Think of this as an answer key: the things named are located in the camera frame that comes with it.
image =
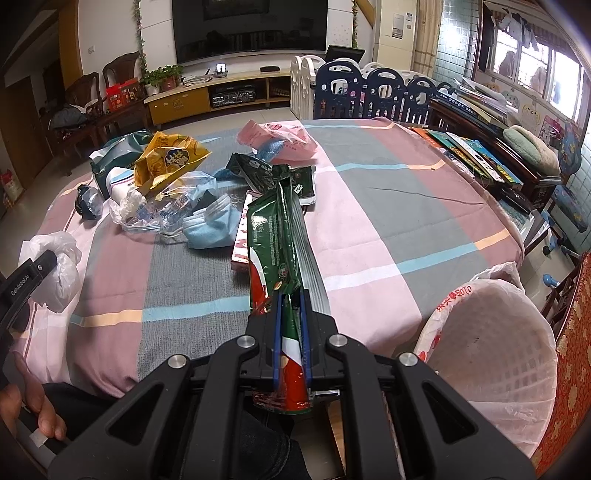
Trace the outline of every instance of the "pink plastic bag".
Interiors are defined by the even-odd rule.
[[[287,140],[272,163],[281,161],[309,161],[318,149],[318,143],[301,125],[257,124],[250,120],[238,133],[238,143],[258,150],[262,144],[276,138]]]

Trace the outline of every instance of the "white sticker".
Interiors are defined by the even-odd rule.
[[[41,433],[41,430],[37,429],[29,435],[31,441],[37,448],[43,445],[47,441],[47,437]]]

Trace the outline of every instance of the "finger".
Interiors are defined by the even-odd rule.
[[[16,385],[7,385],[0,390],[0,418],[13,436],[17,436],[17,418],[21,412],[22,397]]]
[[[39,413],[45,398],[43,385],[41,385],[41,382],[39,382],[37,377],[31,373],[22,355],[18,352],[13,352],[13,354],[17,370],[25,381],[25,403],[33,412]]]
[[[57,426],[57,414],[49,398],[45,397],[38,419],[39,429],[47,438],[53,438]]]
[[[66,422],[59,415],[56,423],[56,439],[63,440],[66,438]]]

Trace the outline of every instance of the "stereo system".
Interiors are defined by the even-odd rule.
[[[256,100],[254,85],[236,85],[216,87],[211,96],[212,108],[239,103],[251,103]]]

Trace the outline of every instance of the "white plastic basket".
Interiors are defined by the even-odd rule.
[[[516,274],[511,264],[493,272]],[[557,355],[550,325],[517,283],[476,278],[451,292],[414,352],[531,456],[554,408]]]

